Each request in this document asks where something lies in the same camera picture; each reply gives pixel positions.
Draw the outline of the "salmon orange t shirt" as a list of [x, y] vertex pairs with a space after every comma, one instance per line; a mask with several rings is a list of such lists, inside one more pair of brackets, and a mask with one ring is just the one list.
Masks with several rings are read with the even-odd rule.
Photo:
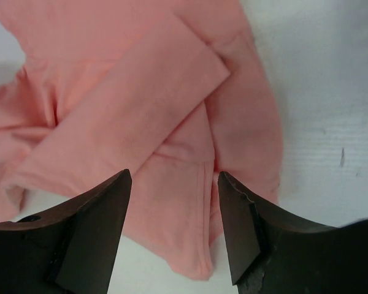
[[213, 273], [218, 174], [277, 201], [277, 105], [239, 1], [0, 1], [26, 59], [0, 86], [0, 222], [26, 190], [132, 176], [124, 234]]

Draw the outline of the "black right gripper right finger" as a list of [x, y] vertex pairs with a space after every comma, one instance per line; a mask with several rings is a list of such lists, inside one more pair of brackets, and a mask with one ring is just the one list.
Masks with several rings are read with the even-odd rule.
[[330, 227], [292, 214], [227, 172], [218, 177], [239, 293], [368, 293], [368, 219]]

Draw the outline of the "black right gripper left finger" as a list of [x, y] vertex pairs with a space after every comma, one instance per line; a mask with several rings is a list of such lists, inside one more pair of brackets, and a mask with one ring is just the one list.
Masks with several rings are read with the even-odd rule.
[[0, 293], [107, 293], [131, 185], [123, 170], [52, 208], [0, 222]]

